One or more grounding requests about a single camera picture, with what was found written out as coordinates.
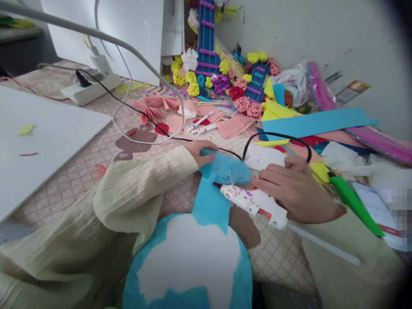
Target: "pink paper rose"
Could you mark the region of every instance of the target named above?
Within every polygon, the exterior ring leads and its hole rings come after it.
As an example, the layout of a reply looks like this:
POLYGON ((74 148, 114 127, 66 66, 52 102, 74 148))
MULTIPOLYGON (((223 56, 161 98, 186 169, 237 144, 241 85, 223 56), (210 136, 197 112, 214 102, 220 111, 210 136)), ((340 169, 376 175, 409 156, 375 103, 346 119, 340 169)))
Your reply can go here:
POLYGON ((246 115, 249 117, 258 118, 262 113, 262 105, 259 103, 251 103, 250 108, 246 111, 246 115))
POLYGON ((233 102, 239 112, 246 112, 250 108, 250 101, 247 97, 241 97, 233 102))
POLYGON ((235 71, 233 71, 233 69, 230 69, 229 72, 226 74, 228 79, 233 79, 236 77, 236 73, 235 71))
POLYGON ((242 77, 238 77, 235 82, 233 83, 234 86, 237 86, 241 89, 243 89, 243 91, 246 90, 248 83, 246 82, 246 80, 244 80, 242 77))

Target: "table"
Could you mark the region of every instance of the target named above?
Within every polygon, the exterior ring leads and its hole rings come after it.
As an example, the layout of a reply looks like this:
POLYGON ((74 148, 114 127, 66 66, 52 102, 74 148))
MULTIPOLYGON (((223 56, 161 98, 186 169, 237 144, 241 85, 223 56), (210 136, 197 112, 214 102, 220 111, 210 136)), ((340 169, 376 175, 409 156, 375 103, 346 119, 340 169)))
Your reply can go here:
MULTIPOLYGON (((61 61, 57 64, 66 67, 87 68, 71 61, 61 61)), ((76 76, 74 71, 46 67, 22 75, 16 80, 42 95, 61 98, 62 94, 59 90, 72 85, 76 81, 76 76)), ((10 81, 2 82, 2 85, 27 91, 10 81)), ((147 96, 148 93, 154 94, 156 91, 162 96, 172 96, 171 91, 160 85, 159 87, 136 89, 129 95, 127 101, 131 103, 147 96)), ((81 108, 113 115, 120 105, 120 102, 106 94, 81 108)), ((157 136, 153 125, 143 126, 140 115, 127 107, 122 107, 118 112, 116 122, 125 132, 130 133, 136 130, 137 135, 142 140, 153 141, 154 137, 156 140, 163 138, 157 136)), ((187 135, 182 133, 180 137, 187 138, 187 135)), ((211 140, 219 147, 241 155, 249 135, 246 131, 232 139, 224 140, 218 130, 212 130, 190 137, 211 140)), ((9 218, 9 222, 37 229, 61 216, 66 209, 102 178, 106 168, 114 160, 149 158, 182 143, 184 142, 174 139, 160 145, 131 143, 122 137, 111 123, 24 203, 9 218)), ((196 172, 166 191, 159 219, 173 213, 191 212, 200 178, 201 174, 196 172)), ((239 209, 232 207, 229 225, 245 243, 251 259, 254 278, 288 286, 297 291, 316 294, 316 284, 304 255, 300 238, 288 229, 280 231, 268 226, 268 219, 265 216, 250 217, 249 214, 239 209), (247 238, 253 234, 253 231, 256 232, 255 238, 248 241, 247 238)))

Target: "sleeve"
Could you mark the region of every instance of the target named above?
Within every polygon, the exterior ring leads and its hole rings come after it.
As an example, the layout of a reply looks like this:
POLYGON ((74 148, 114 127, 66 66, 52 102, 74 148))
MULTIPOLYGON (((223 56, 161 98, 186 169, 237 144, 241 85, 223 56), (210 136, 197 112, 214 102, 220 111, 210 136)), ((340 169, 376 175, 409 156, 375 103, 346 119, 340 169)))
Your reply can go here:
POLYGON ((147 160, 113 163, 59 219, 0 247, 0 303, 7 308, 113 304, 121 297, 116 291, 133 245, 141 248, 155 228, 163 192, 197 169, 184 146, 147 160))
POLYGON ((319 245, 302 239, 322 305, 329 308, 380 308, 402 278, 397 254, 350 210, 322 224, 297 224, 320 239, 360 259, 355 266, 319 245))

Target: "green marker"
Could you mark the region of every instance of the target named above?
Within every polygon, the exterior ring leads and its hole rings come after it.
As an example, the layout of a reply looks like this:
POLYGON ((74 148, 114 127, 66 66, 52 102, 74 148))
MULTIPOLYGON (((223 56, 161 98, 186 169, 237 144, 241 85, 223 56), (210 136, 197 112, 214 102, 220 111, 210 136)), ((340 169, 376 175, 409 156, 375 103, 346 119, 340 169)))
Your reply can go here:
POLYGON ((346 181, 342 177, 337 177, 333 172, 329 172, 328 176, 343 202, 352 209, 372 233, 376 236, 384 237, 385 234, 382 232, 381 228, 372 219, 361 200, 351 187, 349 187, 346 181))

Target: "yellow paper flower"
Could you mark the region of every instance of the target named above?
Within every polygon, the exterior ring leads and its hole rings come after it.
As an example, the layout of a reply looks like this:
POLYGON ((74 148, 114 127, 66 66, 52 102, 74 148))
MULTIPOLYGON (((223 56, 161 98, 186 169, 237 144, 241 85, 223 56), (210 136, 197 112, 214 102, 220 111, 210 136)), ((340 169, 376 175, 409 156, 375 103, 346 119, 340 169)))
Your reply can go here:
POLYGON ((190 72, 187 72, 186 73, 186 81, 189 83, 189 84, 192 84, 192 83, 197 83, 197 80, 196 80, 196 74, 194 73, 194 72, 192 72, 192 71, 190 71, 190 72))
POLYGON ((173 74, 177 73, 180 70, 181 67, 182 67, 182 65, 179 62, 173 61, 172 62, 172 72, 173 72, 173 74))
POLYGON ((248 53, 248 61, 251 64, 255 64, 259 61, 259 53, 248 53))
POLYGON ((181 55, 175 56, 175 61, 177 61, 177 62, 180 64, 180 66, 183 65, 183 60, 182 60, 182 56, 181 56, 181 55))
POLYGON ((227 63, 226 59, 223 59, 219 65, 219 71, 222 72, 223 75, 226 75, 230 70, 229 64, 227 63))
POLYGON ((259 52, 257 53, 259 55, 259 61, 266 62, 267 61, 267 56, 265 53, 259 52))
POLYGON ((207 88, 212 88, 212 87, 213 87, 212 80, 210 79, 209 76, 206 76, 205 86, 206 86, 207 88))
POLYGON ((184 88, 184 87, 186 87, 186 85, 187 85, 186 77, 182 76, 182 82, 180 83, 180 87, 184 88))
POLYGON ((181 76, 178 72, 173 73, 173 82, 176 85, 180 85, 183 81, 186 82, 186 80, 183 78, 183 76, 181 76))
POLYGON ((252 75, 250 75, 250 74, 244 74, 243 76, 242 76, 242 78, 247 82, 247 83, 250 83, 251 81, 252 81, 252 75))
POLYGON ((188 94, 191 97, 197 97, 199 95, 199 85, 198 84, 190 84, 188 88, 188 94))

